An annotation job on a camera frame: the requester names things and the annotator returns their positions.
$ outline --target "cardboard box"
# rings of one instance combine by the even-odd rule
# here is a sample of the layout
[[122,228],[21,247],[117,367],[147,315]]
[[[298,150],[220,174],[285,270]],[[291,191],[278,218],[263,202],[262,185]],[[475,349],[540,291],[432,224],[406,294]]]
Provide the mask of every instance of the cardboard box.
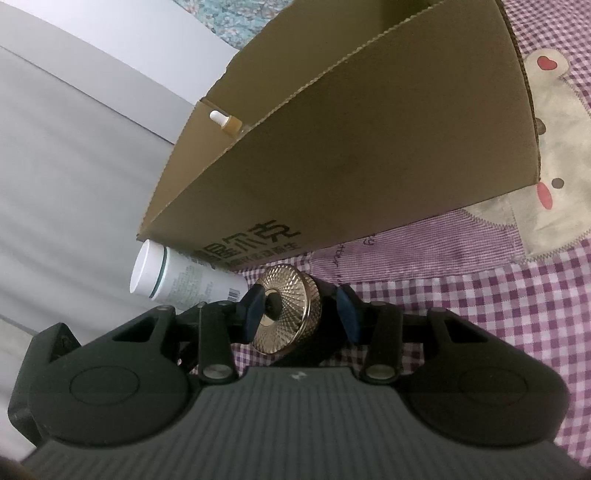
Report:
[[[235,141],[212,109],[253,129]],[[539,170],[495,0],[295,0],[196,105],[138,239],[260,264],[534,184]]]

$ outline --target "white dropper bulb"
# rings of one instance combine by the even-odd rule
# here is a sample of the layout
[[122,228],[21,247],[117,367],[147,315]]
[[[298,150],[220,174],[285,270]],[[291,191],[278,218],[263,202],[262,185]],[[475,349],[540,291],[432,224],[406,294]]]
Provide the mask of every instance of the white dropper bulb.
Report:
[[212,110],[212,113],[209,114],[209,118],[222,128],[225,127],[228,123],[228,120],[230,120],[230,117],[218,112],[217,110]]

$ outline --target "teal patterned fabric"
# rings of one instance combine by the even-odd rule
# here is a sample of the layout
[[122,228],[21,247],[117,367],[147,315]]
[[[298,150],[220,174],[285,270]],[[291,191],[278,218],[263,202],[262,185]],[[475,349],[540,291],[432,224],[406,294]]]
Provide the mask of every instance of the teal patterned fabric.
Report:
[[242,48],[291,0],[174,0],[218,37]]

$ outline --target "bear ear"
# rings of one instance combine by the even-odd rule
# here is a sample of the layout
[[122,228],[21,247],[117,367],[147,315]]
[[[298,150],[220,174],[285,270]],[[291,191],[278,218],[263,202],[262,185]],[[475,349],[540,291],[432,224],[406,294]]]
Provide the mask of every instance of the bear ear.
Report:
[[569,61],[558,50],[542,48],[525,59],[530,83],[549,83],[569,71]]

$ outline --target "ribbed gray surface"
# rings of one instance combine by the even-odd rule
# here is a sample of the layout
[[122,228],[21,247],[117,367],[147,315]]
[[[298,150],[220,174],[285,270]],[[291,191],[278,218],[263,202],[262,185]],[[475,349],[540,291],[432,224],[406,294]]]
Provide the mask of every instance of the ribbed gray surface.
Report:
[[24,463],[40,480],[568,480],[583,472],[550,442],[483,450],[446,440],[394,390],[363,384],[348,368],[251,368],[205,389],[155,438],[104,450],[52,441]]

